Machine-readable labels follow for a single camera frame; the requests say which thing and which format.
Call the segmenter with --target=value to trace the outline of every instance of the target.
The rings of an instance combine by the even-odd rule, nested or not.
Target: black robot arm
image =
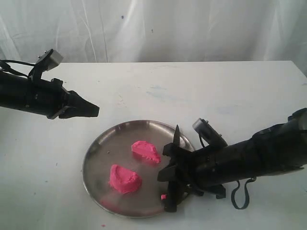
[[[207,121],[199,119],[193,128],[209,144],[194,152],[179,147],[179,128],[174,141],[164,147],[163,155],[170,163],[158,174],[158,181],[168,182],[165,211],[175,212],[182,197],[187,194],[216,194],[226,196],[222,184],[258,176],[279,175],[303,169],[307,164],[307,109],[301,109],[288,117],[288,122],[274,125],[252,136],[251,139],[228,146]],[[237,207],[232,192],[232,202],[237,209],[245,209],[249,203],[245,185],[246,203]]]
[[[45,115],[49,119],[57,116],[62,119],[98,116],[99,107],[86,101],[75,91],[67,91],[62,86],[63,81],[41,79],[44,71],[58,66],[62,59],[57,51],[46,51],[33,64],[28,75],[13,70],[7,63],[32,64],[0,60],[0,106]]]

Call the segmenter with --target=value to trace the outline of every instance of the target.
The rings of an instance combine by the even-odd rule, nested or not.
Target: pink dough crumb
[[[111,166],[110,186],[122,194],[137,191],[142,184],[141,177],[134,171],[117,164]]]
[[[132,152],[155,163],[161,162],[161,157],[155,146],[147,141],[139,140],[131,145]]]

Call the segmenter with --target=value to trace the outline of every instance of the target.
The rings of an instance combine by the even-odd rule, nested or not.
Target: white tabletop
[[[306,229],[307,169],[258,178],[249,184],[251,202],[243,211],[232,207],[236,183],[228,183],[226,199],[190,197],[177,213],[148,219],[101,209],[86,193],[81,172],[94,139],[129,120],[179,124],[196,148],[192,124],[199,117],[228,144],[286,122],[307,107],[307,78],[292,62],[62,63],[43,78],[65,81],[100,114],[48,120],[0,108],[0,229]],[[243,200],[238,193],[238,203]]]

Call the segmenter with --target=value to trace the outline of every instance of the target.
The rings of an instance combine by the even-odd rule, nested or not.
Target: metal plate
[[[129,121],[114,126],[101,134],[90,146],[83,163],[83,181],[88,194],[105,210],[116,215],[140,218],[164,211],[161,194],[167,182],[158,182],[158,172],[168,165],[169,157],[163,156],[164,145],[173,141],[175,129],[156,121]],[[137,159],[131,145],[138,140],[154,144],[162,161],[150,165]],[[192,144],[180,135],[180,146],[194,151]],[[131,194],[120,194],[109,185],[110,168],[118,164],[137,172],[142,178],[140,189]]]

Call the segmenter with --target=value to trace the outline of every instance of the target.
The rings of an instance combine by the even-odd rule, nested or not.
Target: white backdrop
[[[307,73],[306,0],[0,0],[0,58],[35,62],[292,60]]]

